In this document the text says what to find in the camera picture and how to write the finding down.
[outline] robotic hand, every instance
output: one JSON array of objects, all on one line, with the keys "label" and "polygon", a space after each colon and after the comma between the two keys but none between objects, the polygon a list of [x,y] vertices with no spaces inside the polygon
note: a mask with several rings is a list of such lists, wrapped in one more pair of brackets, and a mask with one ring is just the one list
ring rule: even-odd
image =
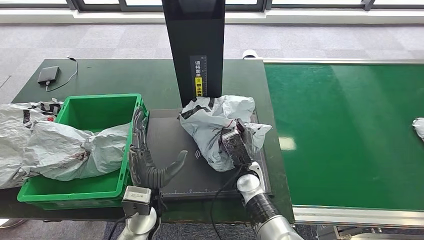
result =
[{"label": "robotic hand", "polygon": [[133,116],[132,144],[129,147],[129,168],[134,186],[127,186],[122,199],[126,225],[118,240],[151,240],[161,225],[162,193],[181,170],[187,151],[164,169],[157,169],[146,143],[148,116],[138,108]]},{"label": "robotic hand", "polygon": [[303,240],[264,191],[261,166],[251,160],[245,145],[254,133],[245,131],[244,124],[239,119],[237,122],[234,129],[222,135],[222,145],[234,166],[241,168],[237,190],[241,193],[243,205],[252,219],[256,239]]}]

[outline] wireless symbol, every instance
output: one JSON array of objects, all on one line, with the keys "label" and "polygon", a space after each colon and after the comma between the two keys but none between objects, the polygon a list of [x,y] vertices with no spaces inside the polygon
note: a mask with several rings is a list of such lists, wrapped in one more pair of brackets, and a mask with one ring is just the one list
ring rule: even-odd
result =
[{"label": "wireless symbol", "polygon": [[197,159],[200,159],[202,157],[202,153],[200,152],[199,149],[196,150],[196,153],[194,155],[196,156]]}]

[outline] green conveyor belt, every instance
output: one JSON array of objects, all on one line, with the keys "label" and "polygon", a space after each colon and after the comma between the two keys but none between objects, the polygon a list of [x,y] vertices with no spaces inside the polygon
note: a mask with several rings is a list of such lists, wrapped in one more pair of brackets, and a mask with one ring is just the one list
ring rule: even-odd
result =
[{"label": "green conveyor belt", "polygon": [[293,205],[424,210],[424,65],[265,71]]}]

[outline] white wall baseboard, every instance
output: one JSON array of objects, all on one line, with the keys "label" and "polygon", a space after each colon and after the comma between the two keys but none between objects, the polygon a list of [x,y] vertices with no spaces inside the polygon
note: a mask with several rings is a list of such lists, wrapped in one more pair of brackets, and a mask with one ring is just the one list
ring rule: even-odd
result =
[{"label": "white wall baseboard", "polygon": [[[0,9],[0,23],[164,23],[163,13],[78,12],[69,9]],[[424,24],[424,10],[276,9],[227,12],[230,24]]]}]

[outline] white plastic mailer bag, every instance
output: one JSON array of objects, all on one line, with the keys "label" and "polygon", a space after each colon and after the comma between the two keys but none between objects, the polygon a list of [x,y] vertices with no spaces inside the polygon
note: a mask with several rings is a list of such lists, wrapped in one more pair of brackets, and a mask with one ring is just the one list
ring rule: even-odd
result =
[{"label": "white plastic mailer bag", "polygon": [[28,102],[0,105],[0,189],[19,187],[24,177],[23,148],[34,121],[54,121],[63,102]]},{"label": "white plastic mailer bag", "polygon": [[412,122],[416,134],[424,141],[424,117],[417,117]]},{"label": "white plastic mailer bag", "polygon": [[50,179],[70,181],[111,173],[121,168],[130,124],[98,133],[39,121],[24,147],[22,169]]},{"label": "white plastic mailer bag", "polygon": [[222,129],[234,128],[237,124],[235,120],[241,119],[245,123],[245,130],[250,131],[251,139],[245,144],[252,156],[262,148],[265,134],[272,128],[270,125],[252,123],[254,110],[255,101],[251,97],[197,97],[184,107],[179,121],[194,138],[207,163],[216,171],[225,172],[233,169],[234,165],[219,144]]}]

